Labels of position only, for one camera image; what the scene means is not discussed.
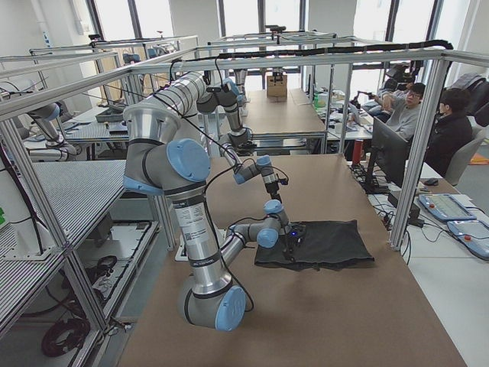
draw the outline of brown tabletop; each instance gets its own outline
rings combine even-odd
[[[176,311],[186,263],[169,255],[120,366],[462,366],[457,349],[340,155],[273,157],[290,184],[291,220],[358,221],[375,263],[341,271],[259,268],[245,249],[231,269],[254,298],[233,332],[191,326]],[[227,167],[212,161],[213,174]],[[226,174],[209,189],[221,227],[263,216],[261,178],[237,187]]]
[[[248,116],[243,123],[254,134],[323,132],[324,123],[301,89],[289,89],[287,98],[267,97],[266,90],[249,92]]]

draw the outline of black hair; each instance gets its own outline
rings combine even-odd
[[[425,94],[425,87],[426,86],[423,83],[414,83],[411,86],[411,92],[419,94],[422,98],[423,95]]]
[[[471,94],[466,89],[451,88],[442,93],[440,103],[450,106],[452,112],[463,111],[471,100]]]

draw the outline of gray chair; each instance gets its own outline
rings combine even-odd
[[[445,179],[452,185],[458,184],[461,175],[464,173],[472,157],[477,152],[486,137],[486,131],[481,126],[472,126],[472,140],[458,149],[445,174]]]

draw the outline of man wearing glasses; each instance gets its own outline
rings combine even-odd
[[[414,83],[405,97],[396,97],[390,93],[382,98],[375,96],[375,100],[382,105],[384,110],[392,111],[392,116],[386,124],[407,141],[411,140],[416,129],[420,111],[420,103],[423,100],[425,85]]]

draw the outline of black cloth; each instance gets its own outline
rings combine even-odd
[[[306,268],[341,269],[359,261],[373,261],[357,230],[357,221],[298,222],[306,226],[302,242],[293,247],[295,261],[286,258],[285,235],[273,248],[258,246],[254,263],[266,268],[288,268],[300,271]]]
[[[441,117],[426,149],[425,162],[445,176],[455,152],[472,140],[472,126],[464,112]]]

